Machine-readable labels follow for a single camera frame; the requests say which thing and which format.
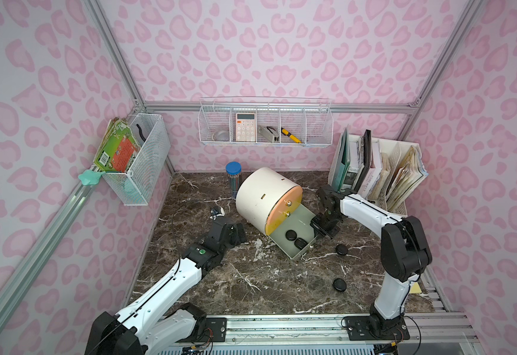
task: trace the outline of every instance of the mint green clip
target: mint green clip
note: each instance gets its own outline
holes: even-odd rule
[[[105,174],[106,172],[94,172],[91,169],[87,169],[83,172],[83,174],[80,174],[78,177],[84,186],[97,185],[99,183],[100,177]]]

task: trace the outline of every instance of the white cylindrical container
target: white cylindrical container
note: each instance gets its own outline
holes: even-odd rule
[[[252,173],[237,193],[239,214],[270,235],[302,202],[302,188],[268,167]]]

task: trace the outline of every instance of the black round stone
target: black round stone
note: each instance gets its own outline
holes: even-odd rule
[[[308,245],[308,242],[302,238],[298,238],[294,241],[294,245],[296,246],[296,248],[302,250]]]
[[[293,240],[296,240],[297,237],[298,237],[298,235],[296,234],[295,231],[293,231],[293,230],[286,231],[286,239],[293,241]]]
[[[343,244],[338,244],[335,246],[335,252],[338,255],[347,255],[347,252],[348,252],[347,246],[345,246]]]
[[[337,278],[333,281],[333,287],[335,288],[335,290],[337,292],[345,292],[346,288],[347,288],[347,284],[345,281],[343,281],[342,279],[340,278]]]

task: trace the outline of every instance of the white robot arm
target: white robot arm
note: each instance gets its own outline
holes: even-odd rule
[[[185,338],[211,340],[211,331],[204,334],[207,315],[191,303],[162,317],[187,290],[220,265],[227,250],[246,241],[242,224],[215,215],[205,240],[192,244],[145,294],[115,316],[104,312],[95,319],[85,355],[149,355]],[[198,353],[198,349],[188,353]]]
[[[345,215],[381,238],[385,278],[367,322],[374,338],[389,338],[392,331],[402,329],[404,302],[410,288],[432,262],[420,221],[416,217],[403,218],[387,212],[360,195],[335,192],[329,185],[319,188],[317,195],[326,210],[314,217],[311,225],[321,234],[333,237],[339,231],[337,223]]]
[[[364,337],[363,326],[357,327],[360,322],[365,322],[372,338],[393,339],[391,331],[402,328],[403,305],[410,287],[432,261],[420,222],[415,217],[391,214],[360,195],[332,191],[329,185],[321,187],[317,195],[326,208],[311,221],[318,233],[333,237],[339,231],[337,223],[345,215],[381,238],[383,286],[369,316],[346,317],[350,340],[371,339]],[[242,224],[234,224],[222,215],[216,217],[204,242],[192,244],[150,290],[115,316],[104,312],[95,319],[85,355],[149,355],[181,339],[201,339],[206,330],[206,314],[201,309],[186,303],[171,316],[162,316],[189,288],[220,265],[228,249],[245,241]],[[357,330],[360,337],[353,334]]]

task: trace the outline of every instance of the dark marble tabletop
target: dark marble tabletop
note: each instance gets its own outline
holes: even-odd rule
[[[326,183],[327,172],[281,173],[304,189],[302,204],[313,213],[321,206],[315,190]],[[223,266],[207,274],[177,304],[194,303],[208,314],[365,313],[383,281],[379,238],[355,220],[340,224],[333,239],[319,238],[300,259],[291,261],[269,237],[247,223],[231,200],[226,174],[176,174],[148,246],[132,299],[164,276],[183,251],[207,233],[211,220],[206,201],[225,209],[226,216],[243,222],[248,242],[227,252]],[[337,244],[349,247],[347,256],[335,253]],[[347,282],[343,293],[332,282]],[[433,312],[427,295],[409,295],[408,312]]]

